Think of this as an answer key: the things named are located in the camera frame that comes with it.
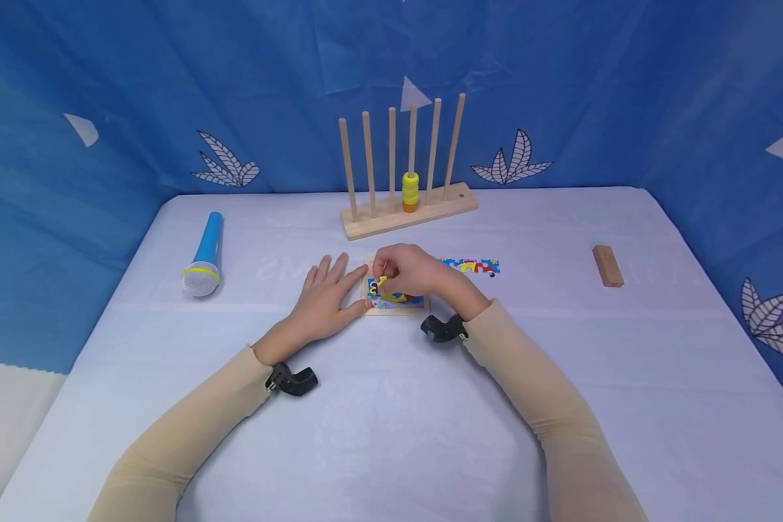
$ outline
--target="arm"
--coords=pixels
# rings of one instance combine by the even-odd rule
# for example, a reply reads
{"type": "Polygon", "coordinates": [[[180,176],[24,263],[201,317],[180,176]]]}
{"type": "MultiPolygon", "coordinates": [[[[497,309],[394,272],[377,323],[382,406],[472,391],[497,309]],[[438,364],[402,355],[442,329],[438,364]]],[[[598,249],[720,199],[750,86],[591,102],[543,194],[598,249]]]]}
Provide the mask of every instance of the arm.
{"type": "Polygon", "coordinates": [[[254,346],[247,345],[162,417],[124,452],[101,488],[90,522],[171,522],[194,473],[243,419],[266,399],[272,364],[310,341],[335,334],[364,314],[370,301],[341,309],[363,265],[342,276],[348,258],[311,268],[293,312],[254,346]]]}
{"type": "Polygon", "coordinates": [[[392,278],[381,291],[434,292],[461,315],[469,352],[539,438],[553,522],[646,521],[588,403],[498,301],[417,246],[380,249],[374,265],[392,278]]]}

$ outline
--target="microphone head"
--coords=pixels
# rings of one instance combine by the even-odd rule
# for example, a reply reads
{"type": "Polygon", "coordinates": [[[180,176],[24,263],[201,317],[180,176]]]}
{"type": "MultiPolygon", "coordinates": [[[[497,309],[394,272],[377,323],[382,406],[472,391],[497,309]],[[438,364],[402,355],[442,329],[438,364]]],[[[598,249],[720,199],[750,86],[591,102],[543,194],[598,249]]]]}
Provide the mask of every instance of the microphone head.
{"type": "Polygon", "coordinates": [[[209,262],[194,262],[183,270],[183,290],[195,297],[205,297],[220,285],[220,271],[209,262]]]}

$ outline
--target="hand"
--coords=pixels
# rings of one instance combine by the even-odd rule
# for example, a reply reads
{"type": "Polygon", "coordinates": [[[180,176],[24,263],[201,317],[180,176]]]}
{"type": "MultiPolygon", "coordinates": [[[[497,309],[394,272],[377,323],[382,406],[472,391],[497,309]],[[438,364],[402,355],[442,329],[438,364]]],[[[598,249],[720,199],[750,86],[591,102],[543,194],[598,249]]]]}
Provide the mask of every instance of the hand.
{"type": "Polygon", "coordinates": [[[466,275],[441,263],[417,245],[380,248],[374,256],[374,276],[388,279],[377,289],[380,293],[397,292],[412,296],[439,295],[463,320],[472,320],[490,305],[466,275]]]}
{"type": "Polygon", "coordinates": [[[255,345],[255,354],[268,366],[287,361],[307,343],[336,334],[372,306],[370,299],[360,299],[342,308],[344,295],[368,272],[363,265],[344,277],[348,256],[343,253],[331,268],[331,257],[322,257],[319,266],[307,273],[302,294],[293,312],[255,345]]]}

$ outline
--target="blue toy microphone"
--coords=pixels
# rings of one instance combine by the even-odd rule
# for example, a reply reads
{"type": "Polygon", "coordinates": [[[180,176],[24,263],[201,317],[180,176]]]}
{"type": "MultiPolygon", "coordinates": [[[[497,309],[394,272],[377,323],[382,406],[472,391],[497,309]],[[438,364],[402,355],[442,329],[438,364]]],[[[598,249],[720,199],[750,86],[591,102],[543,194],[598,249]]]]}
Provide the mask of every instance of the blue toy microphone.
{"type": "Polygon", "coordinates": [[[219,212],[209,214],[194,260],[183,270],[183,290],[192,296],[208,296],[220,285],[218,252],[222,227],[223,216],[219,212]]]}

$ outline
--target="finger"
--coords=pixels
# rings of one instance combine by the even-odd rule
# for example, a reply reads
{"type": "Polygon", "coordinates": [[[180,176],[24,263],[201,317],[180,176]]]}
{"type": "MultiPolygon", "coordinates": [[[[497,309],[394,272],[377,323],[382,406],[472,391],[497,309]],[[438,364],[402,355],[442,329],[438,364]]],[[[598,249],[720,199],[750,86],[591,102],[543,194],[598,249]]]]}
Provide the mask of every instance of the finger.
{"type": "Polygon", "coordinates": [[[348,266],[348,254],[342,252],[340,257],[336,258],[336,263],[334,263],[333,268],[331,268],[331,273],[328,274],[325,282],[329,285],[336,285],[342,277],[346,266],[348,266]]]}
{"type": "Polygon", "coordinates": [[[313,286],[319,286],[325,282],[328,276],[328,269],[331,267],[331,257],[325,254],[319,262],[319,270],[316,270],[316,276],[313,280],[313,286]]]}
{"type": "Polygon", "coordinates": [[[393,262],[393,260],[387,262],[382,275],[386,277],[397,277],[398,274],[400,274],[400,269],[397,268],[397,263],[393,262]]]}
{"type": "Polygon", "coordinates": [[[374,254],[374,276],[379,277],[381,276],[382,269],[385,268],[385,266],[388,263],[392,263],[392,265],[397,265],[397,260],[395,259],[395,252],[398,250],[398,246],[400,243],[397,243],[397,245],[389,245],[389,246],[383,246],[380,248],[376,254],[374,254]]]}
{"type": "Polygon", "coordinates": [[[304,285],[302,286],[303,290],[308,290],[311,286],[313,286],[313,280],[316,277],[316,270],[319,270],[316,265],[311,266],[310,270],[307,271],[307,276],[304,277],[304,285]]]}
{"type": "Polygon", "coordinates": [[[368,273],[368,265],[360,266],[358,269],[351,270],[346,276],[339,281],[338,286],[341,286],[342,295],[344,296],[352,287],[360,282],[360,279],[368,273]]]}
{"type": "Polygon", "coordinates": [[[343,308],[336,313],[336,318],[340,322],[340,328],[344,328],[354,319],[362,317],[371,308],[374,308],[374,303],[370,299],[360,299],[359,301],[351,304],[348,308],[343,308]]]}

